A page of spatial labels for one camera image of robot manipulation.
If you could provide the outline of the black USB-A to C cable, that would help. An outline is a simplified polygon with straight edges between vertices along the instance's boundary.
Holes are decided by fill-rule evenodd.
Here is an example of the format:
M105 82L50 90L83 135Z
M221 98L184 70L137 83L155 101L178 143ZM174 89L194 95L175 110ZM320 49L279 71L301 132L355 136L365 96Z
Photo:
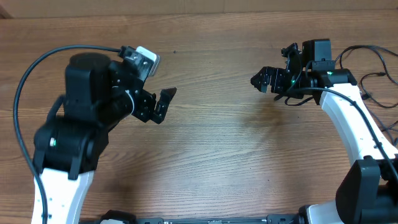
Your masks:
M385 78L384 72L371 72L362 76L358 83L362 100L369 113L375 119L381 132L387 136L394 147L397 147L397 86L383 83ZM393 123L387 123L386 117L379 117L382 115L382 109L392 112L390 120L394 119Z

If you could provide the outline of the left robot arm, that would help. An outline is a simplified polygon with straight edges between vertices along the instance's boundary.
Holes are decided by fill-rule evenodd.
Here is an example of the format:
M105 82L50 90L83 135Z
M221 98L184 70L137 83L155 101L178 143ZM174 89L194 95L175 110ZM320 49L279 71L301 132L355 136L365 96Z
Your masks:
M73 55L65 69L65 94L51 107L34 136L33 223L78 223L109 132L127 116L161 123L175 88L159 95L145 91L160 57L143 48L125 48L119 60L87 52Z

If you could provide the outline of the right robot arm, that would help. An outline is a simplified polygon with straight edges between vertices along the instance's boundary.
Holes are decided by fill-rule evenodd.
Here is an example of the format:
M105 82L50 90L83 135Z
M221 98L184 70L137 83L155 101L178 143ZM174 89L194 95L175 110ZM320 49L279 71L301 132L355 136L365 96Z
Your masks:
M330 117L346 148L350 170L332 201L302 206L296 214L272 214L266 223L396 223L397 148L376 123L353 74L333 58L328 39L281 50L285 68L263 67L251 78L276 98L314 100Z

